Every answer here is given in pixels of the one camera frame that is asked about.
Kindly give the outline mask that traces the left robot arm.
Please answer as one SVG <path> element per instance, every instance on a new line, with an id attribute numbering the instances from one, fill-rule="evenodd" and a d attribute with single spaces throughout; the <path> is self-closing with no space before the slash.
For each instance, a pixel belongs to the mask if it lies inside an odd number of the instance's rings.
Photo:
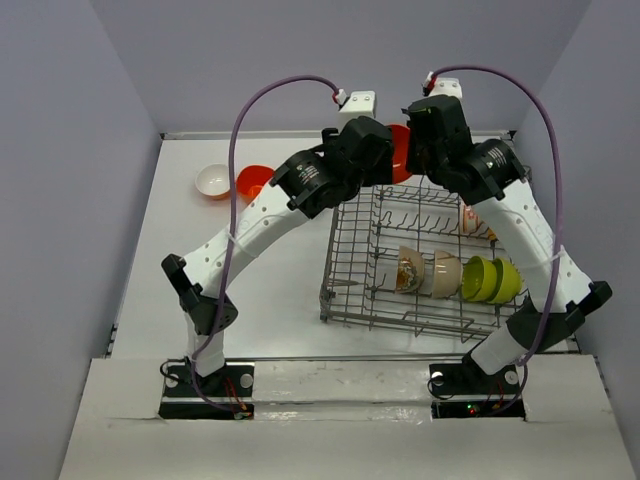
<path id="1" fill-rule="evenodd" d="M 285 234 L 353 199 L 391 166 L 393 153 L 390 128 L 372 118 L 328 128 L 321 144 L 290 156 L 214 237 L 185 256 L 162 260 L 189 325 L 186 381 L 195 392 L 209 395 L 221 383 L 224 331 L 238 316 L 227 287 Z"/>

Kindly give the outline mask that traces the red white patterned bowl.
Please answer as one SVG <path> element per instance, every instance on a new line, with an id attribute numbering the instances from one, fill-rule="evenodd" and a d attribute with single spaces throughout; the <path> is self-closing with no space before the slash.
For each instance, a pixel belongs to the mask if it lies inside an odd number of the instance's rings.
<path id="1" fill-rule="evenodd" d="M 483 226 L 483 221 L 474 210 L 464 202 L 459 207 L 459 233 L 470 235 L 477 233 Z"/>

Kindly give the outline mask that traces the beige painted ceramic bowl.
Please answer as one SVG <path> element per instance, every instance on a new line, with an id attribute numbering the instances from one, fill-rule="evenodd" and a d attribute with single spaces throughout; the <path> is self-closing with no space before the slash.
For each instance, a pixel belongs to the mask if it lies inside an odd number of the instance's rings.
<path id="1" fill-rule="evenodd" d="M 425 278 L 425 260 L 422 254 L 412 248 L 400 246 L 397 255 L 396 293 L 417 291 Z"/>

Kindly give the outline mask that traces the lime green bowl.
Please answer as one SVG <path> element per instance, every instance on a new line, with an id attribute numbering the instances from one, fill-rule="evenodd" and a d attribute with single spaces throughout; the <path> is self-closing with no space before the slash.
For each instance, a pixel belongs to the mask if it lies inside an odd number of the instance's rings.
<path id="1" fill-rule="evenodd" d="M 470 302 L 488 300 L 497 286 L 497 270 L 488 259 L 474 256 L 464 265 L 461 295 Z"/>
<path id="2" fill-rule="evenodd" d="M 496 287 L 487 300 L 490 304 L 506 304 L 511 302 L 522 289 L 522 278 L 516 267 L 507 259 L 496 258 L 492 261 L 496 269 Z"/>

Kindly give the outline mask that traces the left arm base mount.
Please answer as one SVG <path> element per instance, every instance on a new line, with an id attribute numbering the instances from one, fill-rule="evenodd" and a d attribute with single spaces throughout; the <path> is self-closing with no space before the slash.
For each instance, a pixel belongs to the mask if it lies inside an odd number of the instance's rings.
<path id="1" fill-rule="evenodd" d="M 187 359 L 169 359 L 159 367 L 164 384 L 158 415 L 165 420 L 250 420 L 254 417 L 255 364 L 227 362 L 217 372 L 196 375 L 192 385 Z"/>

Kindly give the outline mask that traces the grey wire dish rack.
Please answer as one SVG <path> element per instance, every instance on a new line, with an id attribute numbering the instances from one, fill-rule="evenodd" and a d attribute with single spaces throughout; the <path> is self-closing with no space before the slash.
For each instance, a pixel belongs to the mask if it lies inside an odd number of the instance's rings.
<path id="1" fill-rule="evenodd" d="M 320 292 L 321 319 L 461 342 L 480 340 L 500 327 L 522 305 L 525 291 L 504 305 L 468 302 L 460 293 L 442 299 L 431 295 L 437 252 L 461 262 L 506 255 L 487 227 L 461 232 L 461 205 L 457 195 L 421 181 L 364 188 L 337 207 Z M 395 290 L 402 247 L 425 261 L 425 281 L 413 293 Z"/>

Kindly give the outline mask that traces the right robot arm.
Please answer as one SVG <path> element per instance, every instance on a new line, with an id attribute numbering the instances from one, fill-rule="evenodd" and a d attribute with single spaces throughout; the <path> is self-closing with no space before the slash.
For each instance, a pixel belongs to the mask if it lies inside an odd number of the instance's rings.
<path id="1" fill-rule="evenodd" d="M 503 367 L 571 337 L 611 298 L 612 289 L 590 279 L 566 252 L 560 229 L 543 216 L 514 151 L 498 139 L 473 141 L 457 98 L 422 98 L 404 113 L 408 170 L 470 206 L 496 234 L 528 290 L 522 307 L 474 347 L 460 368 L 462 384 L 482 392 Z"/>

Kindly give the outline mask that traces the orange round bowl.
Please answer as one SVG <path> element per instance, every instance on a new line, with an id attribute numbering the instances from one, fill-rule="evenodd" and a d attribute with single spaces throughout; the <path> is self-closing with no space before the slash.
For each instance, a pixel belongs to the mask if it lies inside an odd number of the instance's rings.
<path id="1" fill-rule="evenodd" d="M 401 124 L 390 124 L 394 153 L 392 157 L 392 183 L 400 184 L 408 180 L 412 174 L 407 170 L 407 159 L 410 143 L 410 130 Z"/>

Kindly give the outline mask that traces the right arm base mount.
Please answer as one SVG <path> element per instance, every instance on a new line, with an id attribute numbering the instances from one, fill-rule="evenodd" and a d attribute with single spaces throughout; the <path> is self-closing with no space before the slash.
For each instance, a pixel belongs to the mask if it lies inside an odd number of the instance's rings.
<path id="1" fill-rule="evenodd" d="M 526 417 L 513 365 L 487 375 L 463 362 L 434 363 L 429 366 L 427 389 L 434 419 Z"/>

